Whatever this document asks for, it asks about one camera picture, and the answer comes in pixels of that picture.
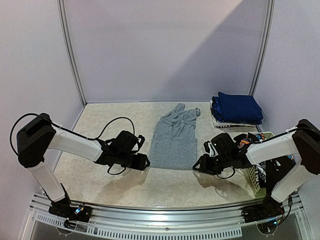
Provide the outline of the grey tank top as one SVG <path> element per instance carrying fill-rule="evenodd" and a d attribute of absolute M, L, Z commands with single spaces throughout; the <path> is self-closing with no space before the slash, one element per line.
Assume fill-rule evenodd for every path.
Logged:
<path fill-rule="evenodd" d="M 153 168 L 191 170 L 198 159 L 196 121 L 199 108 L 185 109 L 178 103 L 170 112 L 160 117 L 155 125 L 148 159 Z"/>

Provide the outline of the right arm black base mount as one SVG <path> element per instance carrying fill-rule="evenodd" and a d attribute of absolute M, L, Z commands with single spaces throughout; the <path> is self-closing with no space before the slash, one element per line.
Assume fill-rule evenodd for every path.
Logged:
<path fill-rule="evenodd" d="M 241 216 L 244 218 L 246 223 L 256 222 L 264 219 L 275 218 L 281 216 L 279 220 L 276 220 L 273 225 L 279 225 L 282 223 L 291 213 L 293 199 L 290 195 L 288 197 L 289 210 L 285 214 L 285 209 L 282 202 L 277 202 L 269 194 L 265 196 L 262 203 L 245 206 L 241 210 Z"/>

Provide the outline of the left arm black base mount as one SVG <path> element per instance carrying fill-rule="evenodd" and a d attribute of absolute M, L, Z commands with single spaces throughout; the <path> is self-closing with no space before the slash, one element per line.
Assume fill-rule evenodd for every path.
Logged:
<path fill-rule="evenodd" d="M 52 215 L 68 219 L 69 221 L 80 221 L 88 223 L 93 208 L 84 203 L 72 205 L 69 195 L 65 193 L 64 198 L 58 201 L 51 201 L 48 212 Z"/>

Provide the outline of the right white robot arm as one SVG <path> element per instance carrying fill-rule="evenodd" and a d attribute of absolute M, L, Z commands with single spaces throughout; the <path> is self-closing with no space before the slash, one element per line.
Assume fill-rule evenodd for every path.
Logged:
<path fill-rule="evenodd" d="M 307 119 L 268 139 L 249 132 L 235 137 L 223 132 L 203 145 L 205 153 L 192 169 L 213 176 L 226 168 L 248 169 L 262 162 L 299 155 L 294 166 L 271 187 L 271 198 L 259 206 L 262 218 L 269 218 L 278 210 L 278 203 L 320 173 L 320 131 Z"/>

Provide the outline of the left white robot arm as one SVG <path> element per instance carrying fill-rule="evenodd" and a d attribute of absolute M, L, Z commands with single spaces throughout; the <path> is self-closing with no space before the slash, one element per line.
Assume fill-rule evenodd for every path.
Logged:
<path fill-rule="evenodd" d="M 147 155 L 139 152 L 145 138 L 136 136 L 134 131 L 123 130 L 115 138 L 102 140 L 99 136 L 89 138 L 64 128 L 52 121 L 47 113 L 27 113 L 24 116 L 34 118 L 17 132 L 16 145 L 12 144 L 11 149 L 63 217 L 74 213 L 74 205 L 45 163 L 47 150 L 66 152 L 110 168 L 120 165 L 124 170 L 144 171 L 150 166 Z"/>

